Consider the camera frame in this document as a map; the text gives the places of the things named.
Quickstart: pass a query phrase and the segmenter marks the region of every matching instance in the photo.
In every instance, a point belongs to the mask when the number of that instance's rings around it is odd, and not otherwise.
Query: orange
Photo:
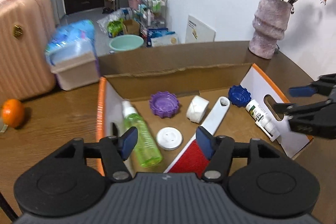
[[[7,100],[2,106],[2,120],[9,127],[17,128],[25,119],[25,107],[16,99]]]

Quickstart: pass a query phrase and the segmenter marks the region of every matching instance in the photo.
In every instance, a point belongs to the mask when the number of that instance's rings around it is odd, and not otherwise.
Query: suitcase logo
[[[13,36],[19,38],[21,35],[23,35],[23,28],[19,25],[14,25]]]

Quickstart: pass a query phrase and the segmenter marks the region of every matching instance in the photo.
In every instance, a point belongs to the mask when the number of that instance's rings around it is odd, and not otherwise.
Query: pink marbled vase
[[[257,56],[271,59],[277,41],[285,36],[292,5],[281,0],[260,0],[252,25],[255,29],[249,50]]]

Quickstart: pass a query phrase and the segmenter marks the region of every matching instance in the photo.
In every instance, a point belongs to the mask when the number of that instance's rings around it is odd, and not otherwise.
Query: red brush pad
[[[204,157],[196,140],[193,140],[187,150],[169,170],[169,173],[196,173],[201,178],[209,161]]]

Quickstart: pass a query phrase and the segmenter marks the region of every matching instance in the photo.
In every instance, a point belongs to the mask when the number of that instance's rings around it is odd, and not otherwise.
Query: purple gear-shaped lid
[[[149,107],[154,115],[158,115],[161,118],[171,118],[179,111],[179,100],[175,94],[169,93],[168,91],[159,91],[151,95]]]

